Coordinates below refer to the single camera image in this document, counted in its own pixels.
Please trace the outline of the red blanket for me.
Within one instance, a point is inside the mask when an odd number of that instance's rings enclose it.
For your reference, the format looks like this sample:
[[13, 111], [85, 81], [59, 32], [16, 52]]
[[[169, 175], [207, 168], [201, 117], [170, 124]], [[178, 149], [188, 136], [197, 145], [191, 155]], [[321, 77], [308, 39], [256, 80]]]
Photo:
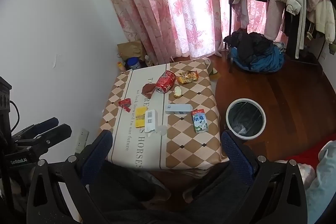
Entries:
[[318, 159], [319, 152], [329, 141], [335, 141], [335, 139], [336, 139], [336, 133], [327, 135], [326, 137], [322, 138], [320, 141], [318, 141], [305, 151], [294, 156], [286, 157], [285, 160], [293, 159], [298, 164], [310, 165], [314, 170], [316, 170], [317, 165], [319, 163]]

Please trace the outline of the yellow packet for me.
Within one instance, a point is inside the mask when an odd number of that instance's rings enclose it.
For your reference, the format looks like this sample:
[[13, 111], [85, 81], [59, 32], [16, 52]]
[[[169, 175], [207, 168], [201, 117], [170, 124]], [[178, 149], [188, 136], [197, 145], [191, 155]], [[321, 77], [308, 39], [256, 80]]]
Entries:
[[145, 127], [146, 111], [147, 111], [147, 106], [141, 106], [135, 109], [135, 127], [136, 128]]

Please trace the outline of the bitten apple core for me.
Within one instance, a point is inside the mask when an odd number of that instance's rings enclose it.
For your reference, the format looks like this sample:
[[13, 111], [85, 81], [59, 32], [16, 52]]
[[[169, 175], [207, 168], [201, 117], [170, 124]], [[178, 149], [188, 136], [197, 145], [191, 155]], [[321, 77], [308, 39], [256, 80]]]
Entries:
[[182, 89], [179, 86], [176, 86], [174, 88], [174, 97], [181, 98], [181, 96], [182, 96]]

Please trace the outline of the white round trash bin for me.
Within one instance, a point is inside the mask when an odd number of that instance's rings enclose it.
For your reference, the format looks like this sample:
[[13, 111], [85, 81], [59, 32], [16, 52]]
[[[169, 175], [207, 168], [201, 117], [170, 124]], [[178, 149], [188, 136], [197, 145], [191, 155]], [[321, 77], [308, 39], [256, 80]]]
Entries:
[[265, 111], [254, 100], [236, 99], [227, 108], [226, 126], [242, 141], [256, 139], [266, 127]]

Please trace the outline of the green milk carton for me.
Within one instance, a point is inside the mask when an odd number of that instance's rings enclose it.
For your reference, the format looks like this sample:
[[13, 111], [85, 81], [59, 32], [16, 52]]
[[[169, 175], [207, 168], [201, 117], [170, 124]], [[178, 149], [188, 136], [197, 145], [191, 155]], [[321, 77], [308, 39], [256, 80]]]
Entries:
[[209, 129], [206, 114], [203, 109], [193, 110], [191, 112], [195, 132], [207, 132]]

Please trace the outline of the red crushed soda can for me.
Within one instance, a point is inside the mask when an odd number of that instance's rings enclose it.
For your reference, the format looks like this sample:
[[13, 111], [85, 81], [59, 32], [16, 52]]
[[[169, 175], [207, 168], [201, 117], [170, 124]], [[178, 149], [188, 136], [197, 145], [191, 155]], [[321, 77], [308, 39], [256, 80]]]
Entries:
[[157, 80], [155, 90], [159, 93], [167, 93], [174, 85], [176, 75], [172, 71], [165, 71]]

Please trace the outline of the orange yellow snack wrapper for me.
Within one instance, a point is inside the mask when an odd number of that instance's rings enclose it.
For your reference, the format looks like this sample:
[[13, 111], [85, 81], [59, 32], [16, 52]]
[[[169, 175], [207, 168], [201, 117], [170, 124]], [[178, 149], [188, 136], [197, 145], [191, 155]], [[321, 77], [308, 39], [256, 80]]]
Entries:
[[184, 85], [195, 82], [198, 80], [198, 78], [199, 75], [197, 71], [184, 71], [177, 77], [177, 81], [179, 84]]

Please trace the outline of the small red wrapper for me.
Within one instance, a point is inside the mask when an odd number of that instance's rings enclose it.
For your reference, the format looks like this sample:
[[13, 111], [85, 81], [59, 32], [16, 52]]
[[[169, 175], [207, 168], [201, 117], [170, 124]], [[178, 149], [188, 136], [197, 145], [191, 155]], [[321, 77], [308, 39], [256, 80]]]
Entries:
[[120, 108], [122, 108], [123, 110], [125, 110], [126, 112], [130, 112], [130, 106], [131, 106], [131, 99], [130, 98], [125, 98], [123, 100], [120, 100], [118, 102], [118, 105], [120, 106]]

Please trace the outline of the brown paper bag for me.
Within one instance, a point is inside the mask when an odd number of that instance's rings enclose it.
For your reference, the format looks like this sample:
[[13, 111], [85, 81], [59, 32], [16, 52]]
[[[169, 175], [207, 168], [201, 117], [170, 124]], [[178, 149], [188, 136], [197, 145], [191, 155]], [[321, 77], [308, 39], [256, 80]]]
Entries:
[[118, 44], [117, 49], [123, 61], [131, 57], [138, 57], [141, 61], [145, 61], [146, 50], [140, 41]]

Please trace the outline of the small orange capped bottle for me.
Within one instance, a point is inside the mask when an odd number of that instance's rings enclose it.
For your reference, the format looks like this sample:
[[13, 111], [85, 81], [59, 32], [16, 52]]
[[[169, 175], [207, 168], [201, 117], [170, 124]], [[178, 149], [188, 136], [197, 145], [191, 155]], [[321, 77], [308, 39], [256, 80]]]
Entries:
[[125, 72], [125, 71], [126, 71], [126, 68], [124, 67], [124, 65], [123, 65], [123, 63], [122, 63], [121, 61], [119, 61], [119, 62], [117, 63], [117, 66], [118, 66], [118, 68], [119, 68], [119, 70], [120, 70], [121, 72]]

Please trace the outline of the brown red foil wrapper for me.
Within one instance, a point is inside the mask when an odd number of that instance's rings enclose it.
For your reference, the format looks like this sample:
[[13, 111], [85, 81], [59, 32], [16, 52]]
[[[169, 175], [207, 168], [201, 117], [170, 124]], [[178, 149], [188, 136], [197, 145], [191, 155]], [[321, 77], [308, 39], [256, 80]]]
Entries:
[[155, 92], [156, 89], [156, 84], [150, 83], [150, 84], [145, 84], [142, 88], [141, 94], [145, 96], [147, 99], [150, 99]]

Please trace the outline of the black clothes rack pole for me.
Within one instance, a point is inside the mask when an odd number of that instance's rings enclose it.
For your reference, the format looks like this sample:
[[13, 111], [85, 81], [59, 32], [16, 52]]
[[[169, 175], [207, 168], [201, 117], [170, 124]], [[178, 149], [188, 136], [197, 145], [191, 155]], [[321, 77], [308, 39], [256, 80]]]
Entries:
[[[228, 31], [228, 37], [231, 37], [231, 31], [232, 31], [232, 0], [228, 0], [229, 3], [229, 31]], [[228, 44], [227, 41], [224, 41], [225, 51], [226, 51], [226, 59], [228, 63], [228, 72], [232, 73], [232, 67], [233, 67], [233, 59], [231, 55], [231, 46]]]

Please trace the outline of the white barcode box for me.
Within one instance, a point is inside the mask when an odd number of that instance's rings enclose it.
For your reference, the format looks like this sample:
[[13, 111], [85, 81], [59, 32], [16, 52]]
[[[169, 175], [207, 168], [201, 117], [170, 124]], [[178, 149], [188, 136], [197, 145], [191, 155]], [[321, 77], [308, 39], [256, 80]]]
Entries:
[[154, 109], [147, 110], [145, 113], [145, 132], [151, 133], [156, 131], [158, 126], [158, 114]]

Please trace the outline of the white plastic cup lid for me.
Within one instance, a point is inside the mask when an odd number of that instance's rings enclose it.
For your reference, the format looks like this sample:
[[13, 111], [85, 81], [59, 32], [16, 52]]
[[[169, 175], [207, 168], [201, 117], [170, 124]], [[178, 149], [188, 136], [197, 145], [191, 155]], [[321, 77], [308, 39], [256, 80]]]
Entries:
[[147, 137], [151, 137], [151, 135], [153, 134], [157, 134], [157, 135], [161, 135], [161, 136], [165, 136], [167, 134], [167, 126], [165, 125], [160, 125], [160, 126], [157, 126], [157, 128], [155, 130], [152, 130], [150, 132], [147, 132], [146, 133], [146, 136]]

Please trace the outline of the white blue package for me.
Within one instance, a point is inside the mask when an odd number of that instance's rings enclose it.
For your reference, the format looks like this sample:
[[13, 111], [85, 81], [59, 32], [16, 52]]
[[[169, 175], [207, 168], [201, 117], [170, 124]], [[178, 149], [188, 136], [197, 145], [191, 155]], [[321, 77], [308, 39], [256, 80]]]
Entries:
[[167, 114], [187, 114], [192, 112], [193, 107], [190, 104], [168, 104], [165, 107]]

